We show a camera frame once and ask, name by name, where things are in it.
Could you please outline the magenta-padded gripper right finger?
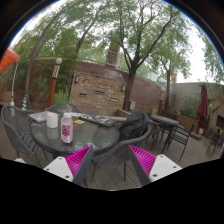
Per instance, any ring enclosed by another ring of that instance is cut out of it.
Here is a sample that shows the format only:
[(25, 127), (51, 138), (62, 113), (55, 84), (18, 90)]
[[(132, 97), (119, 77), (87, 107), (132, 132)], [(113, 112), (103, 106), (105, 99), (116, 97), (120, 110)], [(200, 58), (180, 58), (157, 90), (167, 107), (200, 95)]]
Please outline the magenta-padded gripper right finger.
[(180, 166), (164, 154), (155, 156), (130, 145), (128, 155), (143, 186), (181, 170)]

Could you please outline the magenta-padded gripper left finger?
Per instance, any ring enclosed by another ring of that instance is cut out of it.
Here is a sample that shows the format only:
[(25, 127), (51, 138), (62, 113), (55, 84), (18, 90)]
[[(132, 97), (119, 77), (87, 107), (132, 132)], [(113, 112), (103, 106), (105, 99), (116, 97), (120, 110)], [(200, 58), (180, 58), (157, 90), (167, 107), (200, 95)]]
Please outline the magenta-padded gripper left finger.
[(85, 176), (92, 158), (93, 146), (89, 145), (66, 158), (57, 157), (44, 170), (76, 185), (86, 186)]

